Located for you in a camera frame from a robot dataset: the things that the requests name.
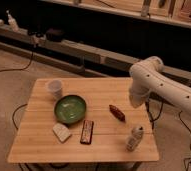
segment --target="table leg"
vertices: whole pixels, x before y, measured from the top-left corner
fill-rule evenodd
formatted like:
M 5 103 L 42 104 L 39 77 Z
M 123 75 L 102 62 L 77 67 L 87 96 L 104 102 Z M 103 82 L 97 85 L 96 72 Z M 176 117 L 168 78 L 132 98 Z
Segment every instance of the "table leg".
M 135 162 L 130 171 L 136 171 L 142 162 Z

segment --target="white bar of soap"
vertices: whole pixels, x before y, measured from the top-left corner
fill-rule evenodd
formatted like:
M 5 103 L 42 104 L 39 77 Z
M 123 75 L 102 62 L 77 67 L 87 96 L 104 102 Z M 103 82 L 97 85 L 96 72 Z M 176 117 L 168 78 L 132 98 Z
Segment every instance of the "white bar of soap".
M 60 123 L 54 125 L 53 132 L 62 143 L 65 142 L 72 135 L 70 130 L 65 125 Z

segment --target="red object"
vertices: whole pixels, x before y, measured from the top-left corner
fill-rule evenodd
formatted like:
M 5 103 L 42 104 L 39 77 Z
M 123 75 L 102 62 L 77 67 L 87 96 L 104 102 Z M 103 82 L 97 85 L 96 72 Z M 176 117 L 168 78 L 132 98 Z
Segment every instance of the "red object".
M 125 122 L 125 115 L 116 106 L 109 105 L 110 112 L 120 121 Z

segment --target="black cable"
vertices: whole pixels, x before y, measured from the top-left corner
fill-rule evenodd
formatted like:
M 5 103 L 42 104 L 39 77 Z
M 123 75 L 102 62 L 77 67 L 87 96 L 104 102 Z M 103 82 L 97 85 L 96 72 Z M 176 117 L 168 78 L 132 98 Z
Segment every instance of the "black cable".
M 157 121 L 161 117 L 161 114 L 163 112 L 164 101 L 163 101 L 163 99 L 161 100 L 161 107 L 160 107 L 159 113 L 158 113 L 156 118 L 154 118 L 153 114 L 150 112 L 150 98 L 148 98 L 148 100 L 147 100 L 147 102 L 145 104 L 146 104 L 147 113 L 148 113 L 148 115 L 150 117 L 150 122 L 152 124 L 152 129 L 154 129 L 155 121 Z
M 190 133 L 189 149 L 190 149 L 190 153 L 191 153 L 191 129 L 190 129 L 190 128 L 187 126 L 187 124 L 182 120 L 182 118 L 181 118 L 181 113 L 182 113 L 182 111 L 180 111 L 180 112 L 178 113 L 178 117 L 179 117 L 180 121 L 183 123 L 183 125 L 186 127 L 186 129 L 187 129 L 187 130 L 189 131 L 189 133 Z M 184 162 L 185 170 L 186 170 L 186 171 L 189 171 L 189 168 L 191 167 L 191 157 L 184 158 L 183 162 Z
M 95 1 L 98 1 L 98 2 L 104 4 L 104 5 L 108 6 L 108 7 L 115 8 L 114 6 L 112 6 L 112 5 L 110 5 L 110 4 L 106 3 L 106 2 L 104 2 L 104 1 L 102 1 L 102 0 L 95 0 Z
M 23 104 L 23 105 L 17 107 L 17 108 L 14 110 L 13 114 L 12 114 L 12 121 L 13 121 L 13 125 L 15 126 L 16 130 L 18 130 L 18 126 L 16 125 L 16 122 L 15 122 L 15 119 L 14 119 L 15 114 L 16 114 L 16 112 L 17 112 L 19 109 L 21 109 L 22 107 L 25 107 L 25 106 L 27 106 L 27 104 Z
M 18 165 L 19 165 L 19 168 L 21 169 L 21 171 L 24 171 L 24 169 L 22 168 L 21 163 L 19 163 Z
M 17 69 L 14 69 L 14 68 L 12 68 L 12 69 L 2 69 L 2 70 L 0 70 L 0 72 L 23 71 L 23 70 L 26 70 L 26 69 L 31 65 L 31 63 L 32 63 L 32 61 L 33 61 L 33 56 L 34 56 L 34 51 L 32 50 L 32 52 L 31 52 L 31 57 L 30 57 L 30 61 L 29 61 L 28 64 L 27 64 L 25 67 L 23 67 L 23 68 L 17 68 Z
M 67 167 L 67 166 L 69 165 L 69 163 L 64 163 L 64 164 L 59 165 L 59 166 L 56 166 L 56 165 L 54 165 L 54 164 L 52 164 L 52 163 L 49 163 L 49 165 L 50 165 L 50 167 L 52 167 L 53 169 L 63 169 L 63 168 L 65 168 L 65 167 Z
M 32 171 L 32 169 L 30 168 L 30 166 L 29 166 L 27 163 L 25 163 L 24 165 L 26 166 L 26 168 L 27 168 L 29 171 Z
M 99 163 L 96 164 L 95 171 L 98 171 Z

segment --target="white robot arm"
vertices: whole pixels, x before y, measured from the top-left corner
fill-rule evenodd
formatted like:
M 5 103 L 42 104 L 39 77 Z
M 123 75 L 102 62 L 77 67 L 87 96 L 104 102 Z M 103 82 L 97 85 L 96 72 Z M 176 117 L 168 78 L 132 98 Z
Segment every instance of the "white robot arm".
M 147 58 L 130 68 L 133 78 L 129 89 L 132 106 L 143 104 L 153 91 L 191 115 L 191 88 L 161 75 L 162 69 L 163 62 L 158 57 Z

